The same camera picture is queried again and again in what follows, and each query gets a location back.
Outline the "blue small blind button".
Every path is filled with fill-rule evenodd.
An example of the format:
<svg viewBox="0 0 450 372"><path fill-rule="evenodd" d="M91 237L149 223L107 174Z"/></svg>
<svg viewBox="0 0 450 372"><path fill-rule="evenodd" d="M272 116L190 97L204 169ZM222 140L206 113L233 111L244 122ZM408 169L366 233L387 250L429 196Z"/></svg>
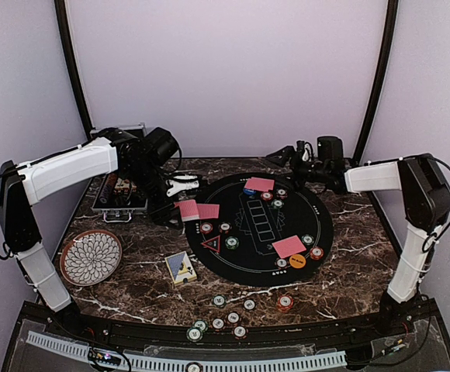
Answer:
<svg viewBox="0 0 450 372"><path fill-rule="evenodd" d="M244 189L243 189L243 192L244 192L246 195L255 195L255 194L256 194L256 190L252 190L252 189L248 189L248 188L244 188Z"/></svg>

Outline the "dealt card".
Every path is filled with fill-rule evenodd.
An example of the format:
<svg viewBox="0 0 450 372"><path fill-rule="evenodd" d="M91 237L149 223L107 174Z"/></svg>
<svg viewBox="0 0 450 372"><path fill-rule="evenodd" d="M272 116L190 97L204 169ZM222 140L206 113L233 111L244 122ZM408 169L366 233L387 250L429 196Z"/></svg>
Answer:
<svg viewBox="0 0 450 372"><path fill-rule="evenodd" d="M205 219L218 219L220 214L220 206L218 204L198 204L197 209L199 212L199 218Z"/></svg>
<svg viewBox="0 0 450 372"><path fill-rule="evenodd" d="M275 187L275 180L270 178L251 177L247 180L245 186L248 190L267 192Z"/></svg>
<svg viewBox="0 0 450 372"><path fill-rule="evenodd" d="M306 251L306 246L297 235L276 241L272 246L279 258L282 259Z"/></svg>

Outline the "green 20 chips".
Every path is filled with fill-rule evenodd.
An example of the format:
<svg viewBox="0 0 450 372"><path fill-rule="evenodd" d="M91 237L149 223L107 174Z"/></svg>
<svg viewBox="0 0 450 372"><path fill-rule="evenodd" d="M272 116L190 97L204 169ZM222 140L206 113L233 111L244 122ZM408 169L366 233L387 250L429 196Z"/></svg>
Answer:
<svg viewBox="0 0 450 372"><path fill-rule="evenodd" d="M240 245L240 241L237 237L234 236L228 236L225 239L225 246L227 249L229 250L235 250L236 248L238 248Z"/></svg>
<svg viewBox="0 0 450 372"><path fill-rule="evenodd" d="M271 206L275 209L280 209L284 206L284 201L282 199L275 199L272 201Z"/></svg>
<svg viewBox="0 0 450 372"><path fill-rule="evenodd" d="M305 245L311 245L311 244L313 244L313 241L314 241L313 237L309 234L303 235L301 240Z"/></svg>

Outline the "orange big blind button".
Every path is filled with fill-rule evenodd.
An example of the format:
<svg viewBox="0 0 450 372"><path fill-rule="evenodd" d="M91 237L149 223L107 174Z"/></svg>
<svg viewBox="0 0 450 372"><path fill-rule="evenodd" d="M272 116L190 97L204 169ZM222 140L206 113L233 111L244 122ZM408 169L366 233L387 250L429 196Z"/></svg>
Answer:
<svg viewBox="0 0 450 372"><path fill-rule="evenodd" d="M300 253L293 254L289 258L289 265L295 269L302 269L306 266L306 258Z"/></svg>

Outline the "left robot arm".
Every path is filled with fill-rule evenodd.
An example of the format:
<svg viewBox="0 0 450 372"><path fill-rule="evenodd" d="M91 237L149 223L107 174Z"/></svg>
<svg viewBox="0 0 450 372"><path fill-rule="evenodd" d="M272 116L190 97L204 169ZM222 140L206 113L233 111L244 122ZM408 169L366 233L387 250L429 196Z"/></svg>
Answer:
<svg viewBox="0 0 450 372"><path fill-rule="evenodd" d="M86 321L68 308L71 296L43 247L33 205L81 181L116 172L144 193L152 222L167 225L178 213L162 167L178 150L177 140L162 128L144 138L108 128L85 145L31 162L2 165L0 226L5 244L47 307L58 312L55 323L70 338L83 335Z"/></svg>

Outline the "100 chips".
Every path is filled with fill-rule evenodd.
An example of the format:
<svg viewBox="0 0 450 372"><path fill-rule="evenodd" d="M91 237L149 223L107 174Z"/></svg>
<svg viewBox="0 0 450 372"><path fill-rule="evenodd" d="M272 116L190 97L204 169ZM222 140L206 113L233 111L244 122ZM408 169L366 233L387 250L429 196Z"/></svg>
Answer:
<svg viewBox="0 0 450 372"><path fill-rule="evenodd" d="M289 266L289 263L286 259L282 259L282 258L278 258L275 261L275 265L277 266L278 269L286 269Z"/></svg>
<svg viewBox="0 0 450 372"><path fill-rule="evenodd" d="M221 233L229 233L231 231L231 224L229 222L222 222L219 225L219 230Z"/></svg>
<svg viewBox="0 0 450 372"><path fill-rule="evenodd" d="M279 188L279 189L276 191L276 195L277 195L277 197L280 198L280 199L285 199L285 198L288 197L288 191L287 191L286 189Z"/></svg>

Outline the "red 5 chip stack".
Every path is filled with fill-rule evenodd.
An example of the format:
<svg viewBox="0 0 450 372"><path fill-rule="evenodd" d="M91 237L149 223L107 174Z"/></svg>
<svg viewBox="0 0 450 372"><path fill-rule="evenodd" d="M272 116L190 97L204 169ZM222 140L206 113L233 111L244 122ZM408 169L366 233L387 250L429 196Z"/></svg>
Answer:
<svg viewBox="0 0 450 372"><path fill-rule="evenodd" d="M280 312L287 312L293 307L293 305L293 297L287 294L280 296L276 303L276 307Z"/></svg>

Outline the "red triangle all-in marker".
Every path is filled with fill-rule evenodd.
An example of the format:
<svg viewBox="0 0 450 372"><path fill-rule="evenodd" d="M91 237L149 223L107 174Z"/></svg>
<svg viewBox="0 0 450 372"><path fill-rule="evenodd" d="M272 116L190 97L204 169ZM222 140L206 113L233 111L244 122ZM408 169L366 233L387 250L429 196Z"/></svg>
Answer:
<svg viewBox="0 0 450 372"><path fill-rule="evenodd" d="M207 248L215 253L220 253L220 236L215 236L201 243L204 248Z"/></svg>

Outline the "red-backed card deck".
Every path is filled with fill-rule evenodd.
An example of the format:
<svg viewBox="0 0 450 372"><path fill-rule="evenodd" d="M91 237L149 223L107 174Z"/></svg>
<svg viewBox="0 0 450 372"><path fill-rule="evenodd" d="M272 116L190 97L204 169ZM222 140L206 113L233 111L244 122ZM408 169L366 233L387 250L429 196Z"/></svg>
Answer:
<svg viewBox="0 0 450 372"><path fill-rule="evenodd" d="M183 222L200 220L199 209L194 199L178 201L175 203L175 206L179 209Z"/></svg>

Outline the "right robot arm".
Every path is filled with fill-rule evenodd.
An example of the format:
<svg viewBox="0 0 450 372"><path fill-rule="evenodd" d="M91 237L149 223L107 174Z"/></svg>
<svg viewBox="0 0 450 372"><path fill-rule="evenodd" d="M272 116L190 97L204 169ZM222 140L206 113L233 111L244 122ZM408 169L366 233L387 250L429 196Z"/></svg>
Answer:
<svg viewBox="0 0 450 372"><path fill-rule="evenodd" d="M288 166L300 186L321 183L339 194L400 191L407 235L396 273L383 297L403 304L418 293L437 241L450 220L450 185L438 159L423 153L358 166L344 157L343 142L336 136L321 136L315 146L299 140L266 158L280 167Z"/></svg>

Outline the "black orange 100 chip stack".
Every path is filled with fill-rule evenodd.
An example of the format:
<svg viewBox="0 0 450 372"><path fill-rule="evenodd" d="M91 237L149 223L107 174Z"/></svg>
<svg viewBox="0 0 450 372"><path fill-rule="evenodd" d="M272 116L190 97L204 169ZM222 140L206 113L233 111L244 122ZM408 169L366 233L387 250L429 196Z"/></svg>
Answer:
<svg viewBox="0 0 450 372"><path fill-rule="evenodd" d="M243 303L244 309L251 311L256 307L255 301L252 299L247 299Z"/></svg>

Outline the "red 5 chips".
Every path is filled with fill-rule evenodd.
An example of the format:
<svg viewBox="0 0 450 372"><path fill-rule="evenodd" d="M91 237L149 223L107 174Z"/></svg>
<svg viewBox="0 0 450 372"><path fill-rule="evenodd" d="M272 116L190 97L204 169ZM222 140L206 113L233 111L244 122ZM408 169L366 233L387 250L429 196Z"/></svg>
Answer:
<svg viewBox="0 0 450 372"><path fill-rule="evenodd" d="M264 191L261 193L261 199L264 201L271 201L273 199L273 194L269 191Z"/></svg>
<svg viewBox="0 0 450 372"><path fill-rule="evenodd" d="M207 234L209 234L209 233L211 233L213 231L213 224L210 223L210 222L203 222L199 226L199 231L202 234L207 235Z"/></svg>
<svg viewBox="0 0 450 372"><path fill-rule="evenodd" d="M324 250L318 246L310 250L310 258L312 260L321 260L324 257Z"/></svg>

